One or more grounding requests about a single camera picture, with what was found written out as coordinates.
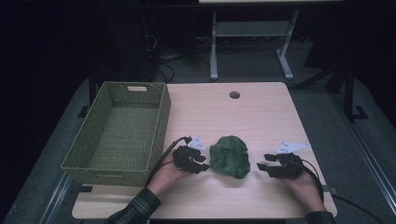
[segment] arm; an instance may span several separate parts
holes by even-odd
[[[314,179],[307,172],[303,171],[296,179],[279,178],[279,180],[291,189],[296,199],[304,206],[308,223],[335,223],[332,213],[327,212],[320,199]]]
[[[161,205],[158,197],[172,188],[179,179],[190,175],[177,169],[172,160],[171,152],[163,161],[164,166],[152,177],[147,187],[142,189],[124,209],[110,216],[105,224],[146,224],[149,217]]]

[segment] table leg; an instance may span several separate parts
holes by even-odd
[[[210,52],[210,79],[218,79],[218,60],[216,58],[216,11],[213,11],[212,22],[212,51]]]
[[[280,65],[282,66],[283,73],[285,74],[285,77],[287,80],[292,80],[293,74],[291,73],[291,70],[290,70],[288,61],[286,60],[285,55],[286,55],[286,50],[288,49],[288,46],[289,46],[291,35],[293,34],[293,29],[294,29],[295,22],[297,20],[298,12],[299,12],[299,10],[293,11],[291,18],[290,18],[288,28],[286,30],[285,43],[283,44],[282,49],[276,50],[277,58],[280,61]]]

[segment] green basket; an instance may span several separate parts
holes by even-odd
[[[61,169],[83,184],[145,186],[170,107],[166,84],[105,82]]]

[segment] light wood tabletop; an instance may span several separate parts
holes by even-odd
[[[250,173],[234,179],[212,169],[180,180],[160,198],[151,218],[294,218],[304,217],[301,205],[278,180],[260,171],[263,155],[275,154],[283,141],[308,143],[285,84],[278,82],[170,84],[171,111],[164,149],[182,136],[200,135],[207,150],[222,136],[240,137],[247,145]],[[237,91],[238,99],[230,97]],[[325,180],[312,148],[296,152]],[[141,188],[93,186],[81,192],[73,209],[76,218],[106,218],[124,208]],[[329,192],[325,206],[336,215]]]

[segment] hand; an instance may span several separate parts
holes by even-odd
[[[173,163],[173,151],[163,160],[163,166],[155,173],[147,188],[160,196],[165,190],[172,188],[176,182],[191,173],[177,169]]]
[[[326,211],[323,201],[320,199],[315,180],[306,171],[296,179],[279,178],[286,184],[297,200],[303,204],[308,213]]]

